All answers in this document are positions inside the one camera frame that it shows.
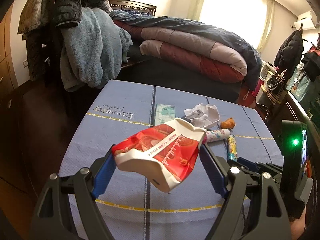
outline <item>screen display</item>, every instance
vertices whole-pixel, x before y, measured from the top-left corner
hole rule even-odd
[[[307,131],[302,130],[302,157],[301,157],[301,167],[306,163],[307,160]]]

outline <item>window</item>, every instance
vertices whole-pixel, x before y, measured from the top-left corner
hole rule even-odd
[[[256,49],[266,25],[267,5],[268,0],[204,0],[200,22],[233,32]]]

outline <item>dark blue blanket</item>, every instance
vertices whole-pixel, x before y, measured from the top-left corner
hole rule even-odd
[[[181,18],[129,14],[124,11],[117,10],[111,11],[109,15],[113,20],[119,20],[129,25],[139,27],[157,26],[196,34],[201,37],[220,42],[236,50],[242,55],[248,66],[248,73],[244,78],[244,82],[252,91],[254,91],[257,86],[261,70],[260,54],[244,39],[232,32],[228,32],[212,25]]]

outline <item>white curtain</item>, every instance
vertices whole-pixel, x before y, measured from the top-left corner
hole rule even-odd
[[[274,14],[275,14],[275,1],[267,0],[267,16],[266,16],[266,21],[264,25],[264,31],[261,36],[260,43],[257,47],[257,51],[259,51],[260,53],[263,51],[264,46],[267,43],[269,34],[271,32]]]
[[[200,21],[233,32],[257,49],[271,30],[267,7],[268,0],[204,0]]]

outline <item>black jacket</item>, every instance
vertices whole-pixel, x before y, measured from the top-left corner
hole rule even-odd
[[[303,69],[312,82],[320,75],[320,57],[316,52],[308,52],[304,54],[302,60]]]
[[[297,65],[300,63],[303,53],[303,39],[300,31],[294,31],[281,45],[274,66],[278,67],[278,73],[286,70],[287,78],[291,78]]]
[[[98,7],[101,0],[56,0],[51,23],[56,28],[72,28],[81,21],[81,7]]]

